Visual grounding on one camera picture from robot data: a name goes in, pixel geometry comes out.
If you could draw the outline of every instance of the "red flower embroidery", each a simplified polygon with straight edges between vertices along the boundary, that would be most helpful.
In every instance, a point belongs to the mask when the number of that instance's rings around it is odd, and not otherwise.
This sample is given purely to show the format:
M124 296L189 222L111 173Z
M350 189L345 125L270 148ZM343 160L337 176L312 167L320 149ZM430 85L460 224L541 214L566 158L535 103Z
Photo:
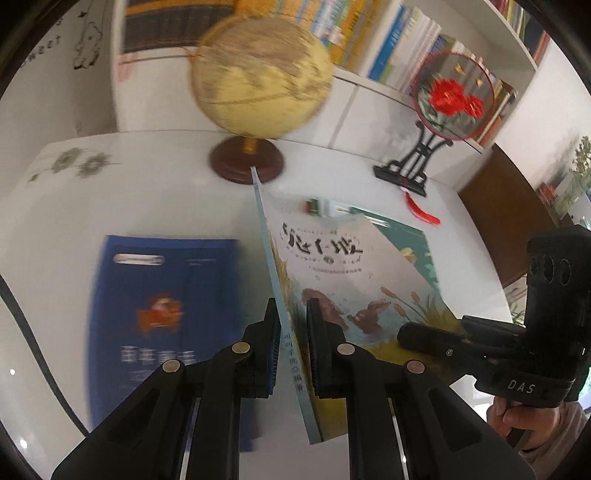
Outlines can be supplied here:
M482 115L484 115L484 104L478 97L470 95L466 98L464 111L473 118L482 118Z
M435 80L431 89L430 103L443 115L453 116L464 110L466 105L464 87L455 80Z

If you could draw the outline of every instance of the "wooden globe base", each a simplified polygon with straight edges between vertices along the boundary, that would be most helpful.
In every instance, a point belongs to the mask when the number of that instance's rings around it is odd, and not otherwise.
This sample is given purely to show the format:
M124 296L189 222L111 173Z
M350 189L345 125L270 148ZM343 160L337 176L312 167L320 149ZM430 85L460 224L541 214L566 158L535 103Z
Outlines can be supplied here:
M251 167L261 183L276 179L283 171L283 155L268 140L232 137L214 147L209 163L215 173L234 183L252 185Z

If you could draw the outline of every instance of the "blue book cover illustration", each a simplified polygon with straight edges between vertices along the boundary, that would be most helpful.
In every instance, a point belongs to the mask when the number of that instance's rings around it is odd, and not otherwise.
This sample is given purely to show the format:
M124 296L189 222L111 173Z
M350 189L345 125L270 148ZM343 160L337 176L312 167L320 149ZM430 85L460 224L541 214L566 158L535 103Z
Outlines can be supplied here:
M237 260L231 239L107 237L90 320L92 427L166 360L205 361L242 338Z

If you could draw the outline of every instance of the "white wall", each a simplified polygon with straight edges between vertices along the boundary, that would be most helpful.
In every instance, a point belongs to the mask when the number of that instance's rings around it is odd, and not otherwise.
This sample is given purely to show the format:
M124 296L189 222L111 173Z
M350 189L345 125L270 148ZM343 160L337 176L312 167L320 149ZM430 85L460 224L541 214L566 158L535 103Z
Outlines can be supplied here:
M39 42L0 99L0 200L48 143L115 131L111 12L111 0L78 2Z
M574 137L591 135L591 95L554 42L496 138L536 187Z

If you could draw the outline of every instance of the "white table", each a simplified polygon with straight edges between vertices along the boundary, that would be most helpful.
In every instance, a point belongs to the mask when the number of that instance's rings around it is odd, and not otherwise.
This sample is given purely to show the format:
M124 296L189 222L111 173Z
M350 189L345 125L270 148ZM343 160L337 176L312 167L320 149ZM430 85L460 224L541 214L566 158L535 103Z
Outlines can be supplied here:
M86 425L87 314L105 235L238 238L244 320L257 321L264 313L272 292L252 187L221 179L207 164L207 153L224 137L203 131L132 132L50 144L0 206L0 272ZM277 141L277 146L285 155L285 172L268 184L271 191L331 198L422 229L441 294L456 316L511 320L492 261L452 189L430 181L428 198L415 196L441 219L437 228L416 219L398 188L373 176L367 159L296 142ZM107 153L111 164L87 179L77 176L75 167L54 174L54 160L74 147L85 151L84 158ZM25 439L25 457L49 476L82 437L46 385L39 385L42 377L3 305L0 327L7 332L2 349L9 352L0 353L0 419L17 444ZM18 372L10 375L14 365ZM346 437L308 445L286 368L280 356L275 394L259 402L257 451L241 456L242 479L348 478ZM460 391L469 402L469 381ZM40 405L44 411L36 413Z

